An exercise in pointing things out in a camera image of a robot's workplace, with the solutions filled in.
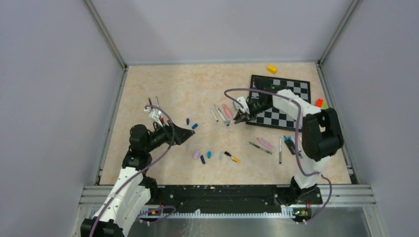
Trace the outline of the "green gel pen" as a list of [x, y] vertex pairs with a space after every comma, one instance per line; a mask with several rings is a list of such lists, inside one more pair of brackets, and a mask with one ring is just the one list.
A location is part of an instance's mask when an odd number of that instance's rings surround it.
[[265, 153], [267, 153], [267, 154], [272, 154], [272, 152], [271, 151], [269, 151], [269, 150], [267, 150], [266, 148], [264, 148], [264, 147], [261, 147], [261, 146], [259, 146], [259, 145], [257, 145], [257, 144], [255, 144], [255, 143], [253, 143], [253, 142], [251, 142], [251, 141], [249, 141], [249, 144], [251, 145], [251, 146], [253, 146], [253, 147], [255, 147], [255, 148], [257, 148], [257, 149], [259, 149], [259, 150], [261, 150], [261, 151], [263, 151], [263, 152], [265, 152]]

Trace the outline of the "white marker dark blue cap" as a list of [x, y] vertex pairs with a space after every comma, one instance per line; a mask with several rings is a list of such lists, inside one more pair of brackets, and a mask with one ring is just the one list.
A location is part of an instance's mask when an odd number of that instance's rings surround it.
[[279, 138], [279, 164], [282, 164], [282, 138]]

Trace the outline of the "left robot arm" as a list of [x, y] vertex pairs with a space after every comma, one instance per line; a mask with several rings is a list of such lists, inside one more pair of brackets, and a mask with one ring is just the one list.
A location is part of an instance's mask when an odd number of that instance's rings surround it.
[[117, 181], [93, 217], [83, 220], [81, 236], [126, 237], [145, 204], [153, 204], [158, 199], [156, 180], [146, 176], [155, 164], [151, 152], [163, 144], [181, 145], [195, 132], [172, 122], [154, 122], [153, 126], [154, 131], [143, 124], [130, 129], [129, 147]]

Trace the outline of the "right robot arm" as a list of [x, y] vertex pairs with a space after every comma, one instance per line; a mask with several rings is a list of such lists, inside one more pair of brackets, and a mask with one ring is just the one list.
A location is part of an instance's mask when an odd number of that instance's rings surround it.
[[270, 109], [278, 109], [290, 116], [295, 123], [295, 137], [302, 133], [301, 140], [294, 141], [299, 172], [292, 177], [284, 194], [278, 195], [278, 201], [289, 206], [315, 198], [317, 180], [322, 178], [328, 181], [322, 174], [324, 166], [344, 144], [336, 110], [321, 109], [310, 104], [299, 95], [299, 91], [285, 82], [274, 83], [264, 77], [254, 80], [253, 85], [248, 92], [250, 95], [256, 94], [255, 99], [232, 99], [238, 106], [234, 122], [254, 120], [260, 113]]

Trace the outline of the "pink highlighter cap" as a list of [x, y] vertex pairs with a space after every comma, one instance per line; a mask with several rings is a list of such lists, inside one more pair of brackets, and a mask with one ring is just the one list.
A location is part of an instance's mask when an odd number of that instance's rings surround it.
[[195, 150], [192, 156], [192, 159], [199, 159], [201, 155], [201, 151], [200, 150]]

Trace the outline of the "pink highlighter pen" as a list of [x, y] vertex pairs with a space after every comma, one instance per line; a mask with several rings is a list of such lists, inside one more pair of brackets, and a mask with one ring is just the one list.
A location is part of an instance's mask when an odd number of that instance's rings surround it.
[[263, 138], [258, 137], [257, 141], [259, 142], [259, 144], [261, 144], [263, 147], [265, 147], [267, 150], [274, 152], [276, 151], [276, 147], [273, 146], [271, 143], [269, 143], [268, 141], [266, 141]]

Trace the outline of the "black marker blue cap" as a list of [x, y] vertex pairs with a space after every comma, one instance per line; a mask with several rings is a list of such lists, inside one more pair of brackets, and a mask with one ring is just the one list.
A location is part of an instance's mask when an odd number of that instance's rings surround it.
[[291, 138], [290, 136], [284, 136], [285, 144], [288, 147], [290, 153], [293, 155], [293, 148], [292, 148], [292, 143], [291, 143], [290, 138]]

